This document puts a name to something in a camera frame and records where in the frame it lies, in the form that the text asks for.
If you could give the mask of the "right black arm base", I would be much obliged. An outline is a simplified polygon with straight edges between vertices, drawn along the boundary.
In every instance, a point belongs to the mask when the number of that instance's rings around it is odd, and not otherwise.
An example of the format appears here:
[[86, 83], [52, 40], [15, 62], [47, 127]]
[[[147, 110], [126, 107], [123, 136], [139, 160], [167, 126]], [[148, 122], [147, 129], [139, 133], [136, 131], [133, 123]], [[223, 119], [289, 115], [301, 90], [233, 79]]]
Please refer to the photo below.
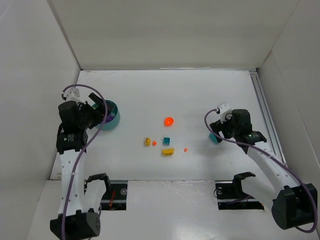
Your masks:
[[219, 210], [264, 210], [264, 205], [243, 192], [242, 180], [256, 175], [251, 172], [238, 173], [232, 180], [216, 180], [213, 196]]

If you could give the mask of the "purple curved lego brick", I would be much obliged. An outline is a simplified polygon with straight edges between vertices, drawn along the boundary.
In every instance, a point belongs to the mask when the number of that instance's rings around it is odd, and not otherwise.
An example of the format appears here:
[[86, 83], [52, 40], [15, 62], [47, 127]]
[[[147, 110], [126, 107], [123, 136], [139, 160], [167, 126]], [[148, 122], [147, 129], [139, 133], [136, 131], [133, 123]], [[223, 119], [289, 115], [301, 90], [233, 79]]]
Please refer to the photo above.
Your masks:
[[104, 122], [105, 123], [109, 123], [109, 122], [113, 121], [114, 118], [115, 118], [114, 115], [109, 114]]

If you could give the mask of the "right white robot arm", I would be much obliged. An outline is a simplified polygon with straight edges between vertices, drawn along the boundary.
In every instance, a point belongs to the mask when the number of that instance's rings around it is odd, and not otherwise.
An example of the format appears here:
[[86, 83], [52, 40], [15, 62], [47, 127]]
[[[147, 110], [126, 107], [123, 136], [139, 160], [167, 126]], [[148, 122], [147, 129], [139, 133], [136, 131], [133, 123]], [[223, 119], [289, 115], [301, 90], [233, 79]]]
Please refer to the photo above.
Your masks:
[[267, 138], [254, 131], [246, 109], [232, 109], [223, 102], [213, 110], [219, 120], [205, 126], [214, 142], [236, 144], [267, 177], [267, 186], [252, 172], [234, 175], [229, 193], [237, 201], [254, 198], [271, 211], [275, 223], [283, 230], [295, 228], [312, 233], [318, 225], [318, 191], [305, 184], [285, 166], [270, 148]]

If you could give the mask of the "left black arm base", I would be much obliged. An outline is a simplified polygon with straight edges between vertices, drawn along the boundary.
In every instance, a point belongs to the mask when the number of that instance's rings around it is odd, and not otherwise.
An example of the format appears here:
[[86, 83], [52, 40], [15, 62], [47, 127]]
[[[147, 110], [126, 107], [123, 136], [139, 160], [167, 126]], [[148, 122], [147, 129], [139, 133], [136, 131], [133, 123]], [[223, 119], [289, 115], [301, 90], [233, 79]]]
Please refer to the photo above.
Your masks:
[[89, 183], [93, 181], [103, 181], [106, 186], [100, 202], [103, 211], [125, 211], [127, 209], [127, 180], [110, 180], [106, 173], [91, 175], [84, 180], [84, 193]]

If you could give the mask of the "teal rounded lego brick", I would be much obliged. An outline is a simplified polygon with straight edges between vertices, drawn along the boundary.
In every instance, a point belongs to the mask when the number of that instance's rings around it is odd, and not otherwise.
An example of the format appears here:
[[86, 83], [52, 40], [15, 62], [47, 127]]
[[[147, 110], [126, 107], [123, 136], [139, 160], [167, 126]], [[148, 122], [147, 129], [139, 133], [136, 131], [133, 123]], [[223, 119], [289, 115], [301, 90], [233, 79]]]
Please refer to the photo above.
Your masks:
[[219, 138], [217, 138], [214, 134], [210, 133], [209, 134], [209, 138], [212, 140], [212, 142], [214, 144], [219, 144], [221, 142], [221, 140]]

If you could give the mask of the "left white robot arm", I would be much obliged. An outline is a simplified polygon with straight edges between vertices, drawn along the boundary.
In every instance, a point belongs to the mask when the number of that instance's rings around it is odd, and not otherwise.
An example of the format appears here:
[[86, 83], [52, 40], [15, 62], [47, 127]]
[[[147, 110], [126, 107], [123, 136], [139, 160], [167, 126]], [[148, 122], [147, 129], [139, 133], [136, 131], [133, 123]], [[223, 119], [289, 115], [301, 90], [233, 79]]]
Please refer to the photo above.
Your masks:
[[58, 106], [61, 124], [56, 148], [61, 164], [61, 197], [57, 217], [50, 220], [50, 231], [60, 240], [89, 240], [101, 232], [101, 200], [110, 190], [106, 173], [84, 178], [87, 148], [92, 142], [87, 130], [107, 116], [106, 102], [94, 93], [88, 96], [96, 107], [68, 93]]

